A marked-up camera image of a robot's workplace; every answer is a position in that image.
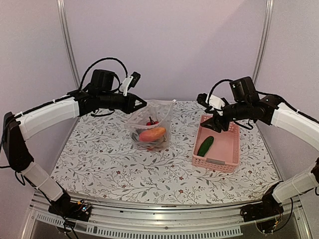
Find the red lychee bunch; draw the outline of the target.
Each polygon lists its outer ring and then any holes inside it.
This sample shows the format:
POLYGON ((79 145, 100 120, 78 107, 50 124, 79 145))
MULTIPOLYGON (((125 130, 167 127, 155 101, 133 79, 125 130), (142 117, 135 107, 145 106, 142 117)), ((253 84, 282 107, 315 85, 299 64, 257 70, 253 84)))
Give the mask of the red lychee bunch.
POLYGON ((168 141, 168 129, 165 125, 163 125, 162 123, 160 123, 160 121, 158 119, 154 119, 152 117, 148 118, 148 121, 146 122, 145 125, 140 126, 137 130, 137 139, 138 139, 138 143, 141 147, 145 148, 148 151, 161 151, 163 150, 166 145, 167 145, 167 141, 168 141), (155 127, 164 127, 166 129, 166 133, 164 136, 162 136, 160 139, 153 141, 153 142, 141 142, 139 141, 139 135, 141 132, 147 130, 147 129, 151 129, 151 128, 155 128, 155 127))

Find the clear zip top bag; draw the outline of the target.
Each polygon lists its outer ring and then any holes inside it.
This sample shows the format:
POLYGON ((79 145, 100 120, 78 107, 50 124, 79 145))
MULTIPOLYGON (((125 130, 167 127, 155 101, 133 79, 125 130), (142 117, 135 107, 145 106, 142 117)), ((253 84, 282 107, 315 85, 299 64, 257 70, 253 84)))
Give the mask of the clear zip top bag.
POLYGON ((176 100, 148 100, 125 123, 133 146, 147 151, 160 151, 169 144, 173 107, 176 100))

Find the green cucumber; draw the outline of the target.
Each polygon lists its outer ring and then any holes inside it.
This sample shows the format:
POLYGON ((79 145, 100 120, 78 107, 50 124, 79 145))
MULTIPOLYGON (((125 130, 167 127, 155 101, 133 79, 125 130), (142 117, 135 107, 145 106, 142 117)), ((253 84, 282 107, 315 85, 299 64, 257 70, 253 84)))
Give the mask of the green cucumber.
POLYGON ((214 143, 214 137, 213 136, 207 137, 200 145, 197 151, 197 156, 204 157, 207 154, 207 152, 210 150, 213 143, 214 143))

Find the orange red mango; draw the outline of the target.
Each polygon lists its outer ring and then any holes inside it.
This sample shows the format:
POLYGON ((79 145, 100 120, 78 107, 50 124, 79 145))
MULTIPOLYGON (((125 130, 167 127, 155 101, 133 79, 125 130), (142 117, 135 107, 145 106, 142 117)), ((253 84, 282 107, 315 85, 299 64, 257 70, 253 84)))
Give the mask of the orange red mango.
POLYGON ((139 141, 141 142, 153 142, 160 139, 166 133, 166 129, 164 127, 155 127, 151 129, 147 129, 140 133, 139 141))

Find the pink perforated plastic basket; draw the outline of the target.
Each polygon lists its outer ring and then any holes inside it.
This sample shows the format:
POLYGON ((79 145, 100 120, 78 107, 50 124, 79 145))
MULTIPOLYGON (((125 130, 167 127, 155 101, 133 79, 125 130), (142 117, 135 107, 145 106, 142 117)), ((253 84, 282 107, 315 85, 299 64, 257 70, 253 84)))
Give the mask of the pink perforated plastic basket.
POLYGON ((221 172, 233 172, 240 161, 239 126, 230 123, 229 130, 221 133, 199 126, 192 153, 192 165, 221 172), (197 155, 202 143, 214 137, 204 157, 197 155))

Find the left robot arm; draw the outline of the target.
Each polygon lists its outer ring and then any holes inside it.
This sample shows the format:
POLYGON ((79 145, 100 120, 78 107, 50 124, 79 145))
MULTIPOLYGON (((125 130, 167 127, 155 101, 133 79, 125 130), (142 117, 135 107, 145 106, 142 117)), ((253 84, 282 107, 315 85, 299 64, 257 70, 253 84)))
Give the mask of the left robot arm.
POLYGON ((133 72, 118 88, 112 89, 116 74, 107 70, 94 70, 90 83, 82 90, 34 107, 16 115, 7 113, 3 119, 1 145, 9 167, 42 191, 63 216, 74 212, 70 197, 48 173, 34 162, 26 141, 39 132, 68 119, 93 114, 99 109, 121 110, 131 114, 147 105, 146 101, 129 93, 140 74, 133 72))

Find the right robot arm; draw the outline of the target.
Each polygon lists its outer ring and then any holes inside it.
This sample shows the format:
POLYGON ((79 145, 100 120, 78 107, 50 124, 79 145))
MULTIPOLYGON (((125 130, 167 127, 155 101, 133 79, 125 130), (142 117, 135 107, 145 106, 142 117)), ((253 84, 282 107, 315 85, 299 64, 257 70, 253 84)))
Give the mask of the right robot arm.
MULTIPOLYGON (((227 82, 235 101, 233 104, 214 96, 212 90, 197 96, 197 102, 205 107, 206 113, 212 115, 201 123, 202 127, 221 133, 228 131, 230 123, 237 120, 261 121, 291 133, 314 149, 319 148, 318 120, 295 109, 279 95, 257 91, 251 77, 228 79, 227 82)), ((270 188, 258 205, 258 213, 268 217, 277 209, 277 204, 318 186, 319 165, 315 164, 270 188)))

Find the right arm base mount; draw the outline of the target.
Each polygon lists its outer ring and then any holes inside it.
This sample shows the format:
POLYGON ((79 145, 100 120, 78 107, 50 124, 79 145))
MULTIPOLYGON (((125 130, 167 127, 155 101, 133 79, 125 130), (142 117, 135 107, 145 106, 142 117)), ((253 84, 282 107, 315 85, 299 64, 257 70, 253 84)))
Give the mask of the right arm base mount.
POLYGON ((247 204, 240 208, 240 216, 244 222, 272 217, 282 214, 284 209, 281 203, 274 200, 265 200, 256 204, 247 204))

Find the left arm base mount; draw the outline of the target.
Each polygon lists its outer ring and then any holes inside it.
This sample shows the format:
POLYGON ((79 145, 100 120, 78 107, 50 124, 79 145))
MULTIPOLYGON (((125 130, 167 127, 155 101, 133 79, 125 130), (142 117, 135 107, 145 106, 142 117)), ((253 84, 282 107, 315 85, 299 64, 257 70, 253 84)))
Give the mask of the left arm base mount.
POLYGON ((51 201, 48 212, 63 218, 88 222, 92 212, 92 204, 84 200, 71 202, 70 198, 65 197, 51 201))

